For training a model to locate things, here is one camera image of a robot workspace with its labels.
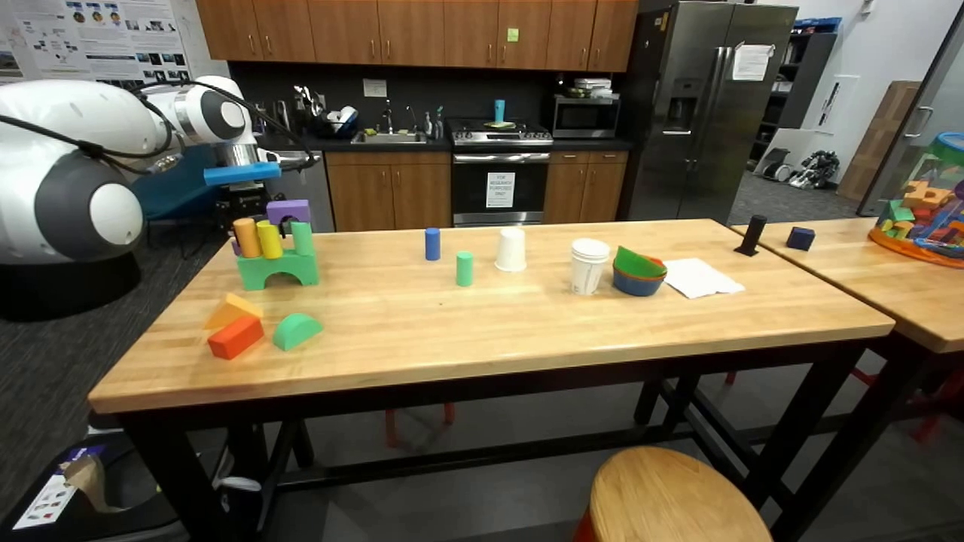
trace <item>yellow block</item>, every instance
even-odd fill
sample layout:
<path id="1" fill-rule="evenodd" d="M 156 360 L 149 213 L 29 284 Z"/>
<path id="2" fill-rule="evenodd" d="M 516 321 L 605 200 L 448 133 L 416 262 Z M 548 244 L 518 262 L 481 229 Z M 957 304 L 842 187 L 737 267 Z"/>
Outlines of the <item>yellow block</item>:
<path id="1" fill-rule="evenodd" d="M 259 247 L 262 247 L 262 258 L 280 258 L 284 256 L 284 241 L 280 231 L 271 219 L 259 219 L 257 222 L 257 234 L 259 234 Z"/>
<path id="2" fill-rule="evenodd" d="M 222 302 L 216 304 L 216 311 L 209 319 L 209 332 L 219 332 L 222 324 L 242 319 L 242 317 L 257 317 L 265 319 L 265 311 L 257 308 L 252 302 L 242 298 L 242 295 L 222 295 Z"/>
<path id="3" fill-rule="evenodd" d="M 262 249 L 259 249 L 259 238 L 252 234 L 252 219 L 251 219 L 251 216 L 242 216 L 242 219 L 231 222 L 231 229 L 236 229 L 242 256 L 243 256 L 243 258 L 259 258 Z"/>

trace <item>wooden table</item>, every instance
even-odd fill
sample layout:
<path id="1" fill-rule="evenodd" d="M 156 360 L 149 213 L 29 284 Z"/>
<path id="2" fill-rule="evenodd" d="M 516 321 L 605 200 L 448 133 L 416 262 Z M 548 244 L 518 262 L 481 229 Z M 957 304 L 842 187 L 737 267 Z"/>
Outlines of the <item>wooden table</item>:
<path id="1" fill-rule="evenodd" d="M 627 298 L 604 284 L 582 298 L 571 289 L 573 238 L 698 256 L 748 292 L 687 302 L 663 285 Z M 346 231 L 316 234 L 319 285 L 262 292 L 242 289 L 226 247 L 102 375 L 91 405 L 120 417 L 197 539 L 236 539 L 184 435 L 191 427 L 815 360 L 775 429 L 781 446 L 759 457 L 756 479 L 767 483 L 892 319 L 771 254 L 748 258 L 732 247 L 737 234 L 712 219 L 531 227 L 528 270 L 501 274 L 498 229 L 446 229 L 444 262 L 422 258 L 416 229 Z M 454 249 L 475 254 L 471 289 L 454 285 Z M 326 332 L 293 352 L 262 340 L 216 360 L 205 319 L 226 292 L 259 304 L 269 332 L 296 311 Z"/>
<path id="2" fill-rule="evenodd" d="M 786 247 L 791 227 L 817 231 L 809 254 Z M 964 270 L 882 249 L 867 241 L 870 227 L 875 219 L 861 216 L 771 222 L 762 231 L 767 249 L 895 319 L 889 340 L 878 343 L 878 352 L 887 355 L 887 368 L 794 494 L 794 500 L 809 507 L 794 507 L 775 524 L 776 539 L 806 532 L 925 372 L 946 363 L 964 363 Z"/>

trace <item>green cylinder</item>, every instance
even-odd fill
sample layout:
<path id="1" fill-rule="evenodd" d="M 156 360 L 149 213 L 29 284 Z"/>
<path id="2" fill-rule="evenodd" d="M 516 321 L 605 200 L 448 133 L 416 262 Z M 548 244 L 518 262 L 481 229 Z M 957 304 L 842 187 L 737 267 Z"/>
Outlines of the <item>green cylinder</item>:
<path id="1" fill-rule="evenodd" d="M 475 279 L 475 256 L 472 254 L 454 254 L 454 284 L 457 285 L 472 285 L 472 279 Z"/>

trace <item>cabinet door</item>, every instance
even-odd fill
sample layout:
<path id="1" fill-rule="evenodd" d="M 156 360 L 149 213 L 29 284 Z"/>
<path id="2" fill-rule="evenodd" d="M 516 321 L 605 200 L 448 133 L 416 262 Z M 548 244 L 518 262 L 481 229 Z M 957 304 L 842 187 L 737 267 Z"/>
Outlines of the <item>cabinet door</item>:
<path id="1" fill-rule="evenodd" d="M 410 152 L 391 164 L 396 229 L 453 227 L 453 163 L 446 152 Z"/>
<path id="2" fill-rule="evenodd" d="M 316 62 L 381 62 L 381 0 L 311 0 Z"/>
<path id="3" fill-rule="evenodd" d="M 544 68 L 588 68 L 598 0 L 554 0 Z"/>
<path id="4" fill-rule="evenodd" d="M 446 65 L 493 65 L 501 0 L 446 2 Z"/>
<path id="5" fill-rule="evenodd" d="M 590 68 L 627 71 L 639 0 L 600 0 L 595 25 Z"/>
<path id="6" fill-rule="evenodd" d="M 303 0 L 246 0 L 259 22 L 262 61 L 314 61 Z"/>
<path id="7" fill-rule="evenodd" d="M 328 152 L 326 164 L 339 231 L 391 229 L 391 179 L 381 158 Z"/>
<path id="8" fill-rule="evenodd" d="M 614 219 L 627 177 L 627 152 L 590 152 L 586 182 L 586 222 Z"/>
<path id="9" fill-rule="evenodd" d="M 446 0 L 381 0 L 384 62 L 446 65 Z"/>
<path id="10" fill-rule="evenodd" d="M 501 65 L 544 68 L 548 61 L 548 19 L 554 0 L 504 0 L 498 49 Z"/>
<path id="11" fill-rule="evenodd" d="M 262 61 L 259 26 L 246 2 L 199 0 L 210 58 Z"/>
<path id="12" fill-rule="evenodd" d="M 582 222 L 588 152 L 552 152 L 544 182 L 544 222 Z"/>

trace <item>microwave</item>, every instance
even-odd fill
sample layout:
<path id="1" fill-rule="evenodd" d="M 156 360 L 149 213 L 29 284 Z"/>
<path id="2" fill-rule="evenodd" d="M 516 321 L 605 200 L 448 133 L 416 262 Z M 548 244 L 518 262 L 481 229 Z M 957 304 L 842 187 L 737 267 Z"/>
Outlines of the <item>microwave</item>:
<path id="1" fill-rule="evenodd" d="M 552 134 L 554 139 L 614 139 L 621 123 L 618 95 L 554 95 Z"/>

